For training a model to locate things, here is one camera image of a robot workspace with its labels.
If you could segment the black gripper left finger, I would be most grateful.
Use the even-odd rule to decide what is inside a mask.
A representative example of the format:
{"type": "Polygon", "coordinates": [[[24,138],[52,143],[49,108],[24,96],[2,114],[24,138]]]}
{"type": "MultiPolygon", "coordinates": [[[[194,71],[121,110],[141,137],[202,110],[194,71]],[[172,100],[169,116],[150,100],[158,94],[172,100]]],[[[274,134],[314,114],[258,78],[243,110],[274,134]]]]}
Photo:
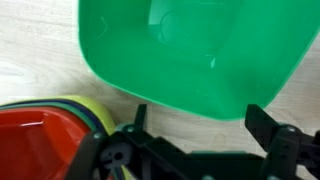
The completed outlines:
{"type": "Polygon", "coordinates": [[[146,110],[140,104],[134,123],[119,125],[111,135],[87,133],[64,180],[108,180],[122,168],[137,180],[187,180],[184,153],[143,130],[146,110]]]}

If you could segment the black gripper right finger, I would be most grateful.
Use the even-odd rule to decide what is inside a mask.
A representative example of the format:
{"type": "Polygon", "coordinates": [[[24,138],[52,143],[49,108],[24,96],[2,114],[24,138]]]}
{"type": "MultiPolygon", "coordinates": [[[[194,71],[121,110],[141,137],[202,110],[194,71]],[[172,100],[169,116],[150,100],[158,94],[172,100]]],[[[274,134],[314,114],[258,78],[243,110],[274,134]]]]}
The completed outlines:
{"type": "Polygon", "coordinates": [[[256,104],[247,106],[245,127],[267,153],[259,176],[265,180],[300,180],[298,165],[320,179],[320,131],[303,133],[298,127],[279,123],[256,104]]]}

